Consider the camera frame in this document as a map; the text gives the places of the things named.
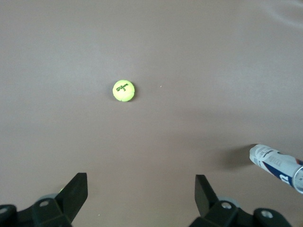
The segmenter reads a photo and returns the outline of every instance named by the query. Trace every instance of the gray floor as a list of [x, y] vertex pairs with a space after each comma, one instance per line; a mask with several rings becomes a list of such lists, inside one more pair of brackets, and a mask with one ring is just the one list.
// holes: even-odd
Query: gray floor
[[[196, 174], [303, 225], [303, 195], [253, 165], [303, 159], [303, 2], [9, 1], [0, 7], [0, 204], [87, 172], [75, 227], [186, 227]], [[122, 103], [114, 83], [136, 97]]]

